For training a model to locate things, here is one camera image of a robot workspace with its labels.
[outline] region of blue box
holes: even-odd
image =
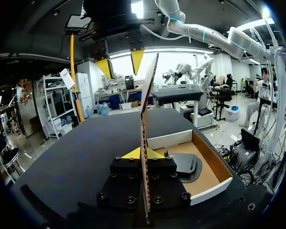
[[[232,106],[231,109],[232,109],[232,111],[237,111],[238,110],[238,106]]]

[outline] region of floor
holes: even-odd
[[[202,129],[201,131],[205,134],[205,136],[209,139],[212,145],[214,145],[215,148],[220,149],[225,146],[230,146],[235,141],[241,138],[240,131],[241,127],[239,124],[245,120],[245,114],[246,114],[246,108],[247,105],[251,102],[256,101],[256,99],[251,98],[245,98],[244,94],[238,93],[237,95],[233,96],[232,101],[227,102],[228,105],[233,106],[237,105],[240,109],[240,118],[234,122],[230,122],[228,120],[219,122],[218,127],[209,127]],[[192,104],[192,101],[188,101],[187,103],[175,103],[175,108],[177,111],[180,111],[181,106],[185,106],[186,104]],[[208,107],[211,108],[213,105],[213,102],[209,102]],[[140,107],[132,108],[131,110],[111,110],[109,112],[109,115],[116,115],[116,114],[122,114],[122,113],[129,113],[129,112],[137,112],[140,111]],[[274,114],[276,112],[272,112],[270,116],[269,126],[268,130],[274,123],[275,117]],[[251,117],[251,123],[256,121],[257,119],[257,112],[255,112]],[[270,138],[273,134],[274,128],[272,128],[269,131],[269,134],[265,137],[264,144],[267,146],[270,142]],[[283,145],[283,141],[285,138],[286,128],[283,128],[281,130],[280,134],[280,142],[276,145],[276,155],[274,155],[275,159],[277,159],[279,156],[282,157],[282,149],[281,146],[285,148],[286,150],[286,142]],[[50,138],[47,141],[44,141],[42,132],[38,132],[33,134],[31,137],[26,139],[23,135],[15,136],[15,135],[9,135],[7,136],[7,139],[9,141],[9,144],[12,147],[17,147],[20,149],[20,156],[18,159],[19,165],[22,168],[22,170],[25,172],[33,163],[35,160],[38,159],[38,157],[46,151],[52,144],[54,144],[57,139],[56,138]]]

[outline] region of monitor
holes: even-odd
[[[241,129],[241,135],[246,150],[259,151],[259,139],[257,137],[244,129]]]

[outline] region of yellow triangle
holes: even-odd
[[[140,159],[140,153],[141,153],[141,147],[136,148],[135,150],[133,150],[132,152],[122,156],[122,158],[131,158],[133,157],[134,159]],[[147,148],[147,158],[148,159],[152,159],[152,158],[165,158],[164,156],[162,156],[161,154],[158,154],[156,152],[154,152],[152,149]]]
[[[110,70],[109,70],[109,63],[107,59],[103,59],[100,61],[95,62],[95,64],[101,69],[101,71],[109,78],[111,78]]]
[[[137,75],[141,60],[143,58],[144,50],[137,50],[131,52],[132,63],[133,63],[133,73]]]

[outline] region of white robotic arm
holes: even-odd
[[[185,14],[180,11],[178,0],[155,0],[161,12],[169,18],[167,30],[181,35],[187,35],[198,41],[212,43],[225,50],[231,56],[241,59],[245,51],[257,60],[268,59],[267,49],[250,38],[247,34],[231,27],[226,38],[221,33],[198,24],[185,24]]]

